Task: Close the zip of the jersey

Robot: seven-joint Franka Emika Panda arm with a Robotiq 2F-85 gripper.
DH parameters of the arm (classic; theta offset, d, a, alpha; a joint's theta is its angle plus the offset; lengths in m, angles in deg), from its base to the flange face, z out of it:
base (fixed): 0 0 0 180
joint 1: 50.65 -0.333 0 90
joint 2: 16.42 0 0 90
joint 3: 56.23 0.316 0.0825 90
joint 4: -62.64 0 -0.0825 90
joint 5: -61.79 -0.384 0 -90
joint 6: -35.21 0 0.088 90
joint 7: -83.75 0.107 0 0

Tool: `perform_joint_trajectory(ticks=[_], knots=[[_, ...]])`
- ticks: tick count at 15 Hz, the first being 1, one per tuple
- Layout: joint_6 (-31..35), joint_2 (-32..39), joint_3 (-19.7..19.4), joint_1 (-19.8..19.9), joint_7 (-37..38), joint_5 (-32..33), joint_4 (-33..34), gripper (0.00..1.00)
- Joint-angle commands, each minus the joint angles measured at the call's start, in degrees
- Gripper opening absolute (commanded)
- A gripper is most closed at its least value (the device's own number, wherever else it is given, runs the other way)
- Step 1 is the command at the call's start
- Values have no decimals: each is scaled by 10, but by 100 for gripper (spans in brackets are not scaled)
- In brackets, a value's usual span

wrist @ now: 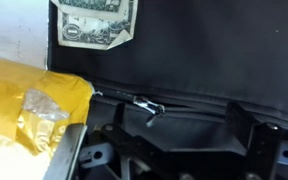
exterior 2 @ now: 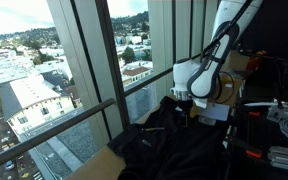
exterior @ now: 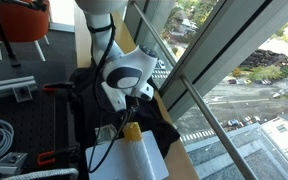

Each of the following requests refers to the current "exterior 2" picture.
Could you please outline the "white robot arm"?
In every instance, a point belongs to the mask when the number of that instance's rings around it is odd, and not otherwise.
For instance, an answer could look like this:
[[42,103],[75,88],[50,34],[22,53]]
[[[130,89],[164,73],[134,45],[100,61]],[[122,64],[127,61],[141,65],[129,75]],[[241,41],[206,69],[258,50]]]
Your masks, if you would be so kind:
[[188,125],[193,105],[205,109],[207,99],[214,93],[216,79],[230,49],[248,27],[263,0],[221,0],[213,24],[210,44],[194,57],[178,60],[173,65],[174,86],[170,89],[178,105],[179,118]]

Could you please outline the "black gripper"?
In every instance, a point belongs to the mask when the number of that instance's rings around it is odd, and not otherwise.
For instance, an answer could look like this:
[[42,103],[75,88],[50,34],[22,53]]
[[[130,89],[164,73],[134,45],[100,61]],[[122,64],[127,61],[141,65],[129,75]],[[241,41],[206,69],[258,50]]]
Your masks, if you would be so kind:
[[193,106],[192,100],[178,102],[178,107],[180,108],[179,117],[180,117],[181,124],[183,127],[188,126],[188,122],[190,120],[190,111],[191,111],[192,106]]

